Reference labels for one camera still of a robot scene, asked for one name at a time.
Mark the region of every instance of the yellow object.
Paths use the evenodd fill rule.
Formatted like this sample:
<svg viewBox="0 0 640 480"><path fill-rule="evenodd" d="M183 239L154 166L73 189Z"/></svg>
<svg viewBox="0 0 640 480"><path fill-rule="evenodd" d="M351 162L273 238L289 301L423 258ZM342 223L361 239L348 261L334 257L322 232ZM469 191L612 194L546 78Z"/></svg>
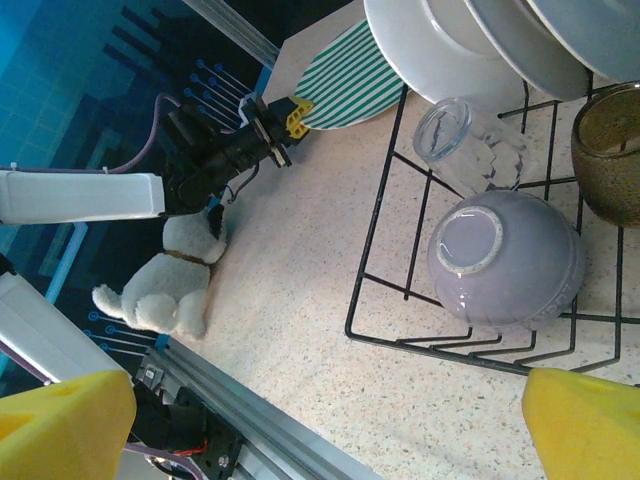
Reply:
<svg viewBox="0 0 640 480"><path fill-rule="evenodd" d="M287 130L291 138L299 140L309 131L309 127L302 125L300 120L313 109L313 102L300 97L291 96L289 98L297 105L297 108L287 117Z"/></svg>
<svg viewBox="0 0 640 480"><path fill-rule="evenodd" d="M113 480L135 413L119 370L2 398L0 479Z"/></svg>
<svg viewBox="0 0 640 480"><path fill-rule="evenodd" d="M522 410L550 480L640 479L640 388L539 368Z"/></svg>

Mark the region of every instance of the green striped plate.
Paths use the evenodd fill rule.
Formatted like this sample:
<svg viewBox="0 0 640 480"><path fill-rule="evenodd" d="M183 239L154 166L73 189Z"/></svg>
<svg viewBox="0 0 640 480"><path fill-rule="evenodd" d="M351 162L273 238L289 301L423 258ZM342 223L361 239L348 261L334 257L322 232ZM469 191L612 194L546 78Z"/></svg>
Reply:
<svg viewBox="0 0 640 480"><path fill-rule="evenodd" d="M329 130L384 112L398 102L401 90L402 80L382 56L367 21L362 20L314 58L295 96L315 104L302 123Z"/></svg>

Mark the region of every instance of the speckled countertop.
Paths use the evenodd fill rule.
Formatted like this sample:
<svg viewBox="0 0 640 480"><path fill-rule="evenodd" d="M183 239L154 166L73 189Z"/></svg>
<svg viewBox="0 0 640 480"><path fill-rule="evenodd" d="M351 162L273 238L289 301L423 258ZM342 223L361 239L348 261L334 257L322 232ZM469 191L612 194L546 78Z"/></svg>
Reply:
<svg viewBox="0 0 640 480"><path fill-rule="evenodd" d="M356 1L288 39L265 99L292 94L313 57L361 18L364 10ZM534 100L542 99L536 95ZM559 108L555 174L571 168L568 132L581 103ZM398 140L398 150L410 158L415 159L411 134L428 107L410 95ZM529 118L543 161L549 113ZM344 335L394 114L395 108L350 128L312 132L292 151L289 169L263 162L257 179L227 209L230 245L211 286L208 334L186 343L385 478L544 478L521 415L525 378L356 343ZM371 273L399 283L406 279L423 188L423 178L411 169L392 168ZM575 186L558 187L551 199L573 216L575 193ZM454 204L448 193L434 191L425 239ZM616 230L590 212L585 222L590 261L582 298L594 311L611 312ZM634 316L640 316L639 233L625 236L623 307ZM420 255L414 286L432 293ZM446 312L405 302L401 294L372 284L363 287L354 328L393 339L466 331ZM542 351L566 348L567 329L567 322L558 322L541 331ZM623 360L596 375L640 383L640 326L624 327L624 334ZM611 335L610 325L579 325L576 353L554 365L607 358ZM522 345L526 338L506 341Z"/></svg>

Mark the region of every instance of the black wire rack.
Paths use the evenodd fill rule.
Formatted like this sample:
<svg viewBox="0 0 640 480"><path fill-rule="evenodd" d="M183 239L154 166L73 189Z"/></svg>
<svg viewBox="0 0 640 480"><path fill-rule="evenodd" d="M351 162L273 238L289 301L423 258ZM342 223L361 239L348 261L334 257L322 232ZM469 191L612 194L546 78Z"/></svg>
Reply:
<svg viewBox="0 0 640 480"><path fill-rule="evenodd" d="M593 75L590 76L589 88L586 97L590 99L594 94L600 92L609 87L593 88ZM531 188L544 188L544 199L549 200L549 192L552 185L570 184L576 182L576 178L573 176L564 176L560 178L552 178L552 166L554 160L554 141L556 135L556 122L558 119L558 106L562 103L556 100L530 104L530 92L527 83L524 83L525 89L525 103L524 107L512 110L506 113L498 115L499 118L508 118L515 115L522 115L521 132L525 133L527 128L527 117L532 111L540 109L551 109L551 129L550 129L550 141L548 146L548 156L546 165L546 176L542 181L524 183L519 186L519 190L526 190ZM381 285L398 294L403 295L405 301L420 301L426 302L432 305L434 308L442 308L442 304L435 298L431 298L427 295L419 293L412 289L412 282L416 267L416 260L420 248L420 241L422 237L423 222L425 219L425 213L428 208L429 193L433 190L433 185L438 184L450 192L458 195L449 185L436 177L431 170L424 168L424 166L417 165L409 160L406 156L400 154L396 150L396 142L398 139L398 133L400 130L400 124L405 108L405 103L408 94L408 87L405 85L402 90L398 110L396 113L393 129L391 132L391 139L389 141L389 147L387 150L384 168L382 170L382 178L380 180L380 186L375 200L375 206L371 221L369 224L369 230L364 245L364 251L360 260L360 266L353 289L353 295L349 305L347 314L347 320L345 325L345 333L347 337L352 340L370 343L377 346L388 347L393 349L402 350L405 352L416 353L421 355L427 355L436 357L441 360L449 360L454 362L460 362L468 365L475 365L479 367L489 368L493 370L500 370L504 372L514 373L518 375L527 375L533 368L531 366L534 362L542 362L545 360L551 360L558 357L564 357L571 355L576 351L576 339L577 339L577 326L579 322L592 321L592 322L608 322L614 325L613 333L613 352L610 358L582 364L572 371L576 372L588 372L597 368L605 367L615 364L620 361L622 353L622 330L624 324L640 325L640 318L625 317L622 315L622 289L623 289L623 250L624 250L624 235L623 228L617 228L617 243L616 243L616 267L615 267L615 311L613 315L594 315L582 311L580 309L580 295L578 295L571 307L570 312L563 313L561 317L567 318L570 322L569 335L566 339L568 346L563 349L556 349L551 352L538 353L537 349L538 334L536 331L526 332L530 335L528 344L521 347L509 347L509 348L487 348L488 346L495 346L503 344L503 336L500 334L494 334L492 338L479 338L474 332L473 328L469 328L465 334L462 335L440 335L440 336L425 336L425 337L411 337L411 338L397 338L396 340L390 340L380 338L373 334L356 333L353 329L354 317L358 307L360 299L360 293L362 286L365 282L374 282ZM378 219L380 216L380 209L383 204L385 196L385 189L387 187L387 181L389 178L389 172L394 162L401 162L411 167L416 172L422 174L425 178L424 195L422 198L420 213L417 219L415 238L413 241L413 249L411 252L410 264L408 267L408 274L406 283L404 285L397 282L389 281L380 276L371 274L367 271L367 263L369 261L369 254L372 249L376 228L378 226ZM584 212L584 200L582 194L578 194L577 198L577 218L575 227L578 233L582 233L583 228L583 212ZM464 353L456 351L463 348ZM514 358L513 361L507 361L505 356Z"/></svg>

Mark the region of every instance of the white plush dog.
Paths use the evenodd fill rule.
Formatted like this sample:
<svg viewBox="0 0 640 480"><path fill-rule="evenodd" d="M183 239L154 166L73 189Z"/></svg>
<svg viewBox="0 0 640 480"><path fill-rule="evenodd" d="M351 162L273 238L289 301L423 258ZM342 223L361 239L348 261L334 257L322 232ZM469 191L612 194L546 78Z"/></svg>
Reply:
<svg viewBox="0 0 640 480"><path fill-rule="evenodd" d="M165 252L138 270L122 295L106 285L95 288L96 306L134 329L202 337L210 265L227 245L223 210L218 205L167 220L162 232Z"/></svg>

